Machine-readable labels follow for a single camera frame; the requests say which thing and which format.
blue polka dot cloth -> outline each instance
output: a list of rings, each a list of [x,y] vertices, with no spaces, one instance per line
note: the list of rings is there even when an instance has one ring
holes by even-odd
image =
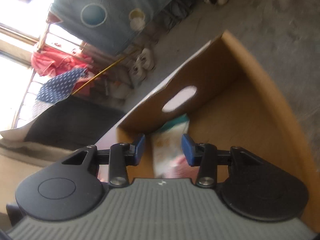
[[[86,68],[74,68],[60,74],[42,85],[36,100],[55,104],[66,99],[80,77],[85,75]]]

cardboard box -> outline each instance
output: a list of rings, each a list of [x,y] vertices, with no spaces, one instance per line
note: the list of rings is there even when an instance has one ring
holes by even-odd
[[[196,87],[195,95],[163,112],[188,86]],[[140,132],[148,135],[184,113],[195,142],[225,150],[244,147],[301,179],[310,195],[302,220],[320,231],[320,179],[304,135],[275,84],[229,32],[207,43],[132,109],[117,126],[117,141],[131,142]],[[130,179],[154,176],[149,136],[140,165],[127,169]],[[227,176],[221,167],[218,179]]]

round hole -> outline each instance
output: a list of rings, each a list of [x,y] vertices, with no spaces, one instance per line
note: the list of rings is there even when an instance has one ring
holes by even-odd
[[[168,113],[176,110],[179,106],[184,104],[190,98],[192,98],[197,91],[195,86],[188,86],[181,89],[178,94],[171,98],[162,108],[162,112]]]
[[[89,28],[97,27],[107,19],[107,10],[101,4],[87,4],[81,11],[81,21]]]

ribbed rubber surface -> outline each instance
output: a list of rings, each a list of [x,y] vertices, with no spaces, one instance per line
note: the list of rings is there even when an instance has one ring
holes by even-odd
[[[113,189],[91,213],[67,222],[22,220],[14,240],[308,240],[316,236],[299,219],[262,223],[224,206],[210,189],[189,179],[136,179]]]

window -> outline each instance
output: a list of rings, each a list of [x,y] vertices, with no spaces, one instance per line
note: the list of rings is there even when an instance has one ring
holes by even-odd
[[[26,88],[25,96],[22,99],[17,118],[14,120],[13,128],[19,128],[28,123],[32,117],[32,106],[36,100],[37,94],[41,86],[46,83],[50,77],[40,77],[39,74],[33,72],[31,82]]]
[[[33,0],[23,3],[17,0],[0,0],[0,22],[38,38],[44,31],[50,4],[53,0]]]
[[[31,54],[32,46],[44,33],[47,25],[45,20],[52,1],[33,0],[26,4],[17,0],[0,0],[1,4],[5,5],[0,8],[0,25],[15,33],[13,36],[6,31],[0,33],[0,40],[6,42],[0,50],[5,51],[3,48],[8,43],[14,46],[13,50],[5,51],[5,57],[0,55],[0,131],[28,123],[32,117],[36,96],[42,84],[50,79],[40,77],[26,65],[26,54]],[[27,37],[31,42],[27,44],[24,38],[20,37]],[[82,40],[51,24],[46,43],[51,46],[57,44],[63,51],[70,53],[73,49],[79,49]]]
[[[0,56],[0,131],[11,129],[32,69]]]

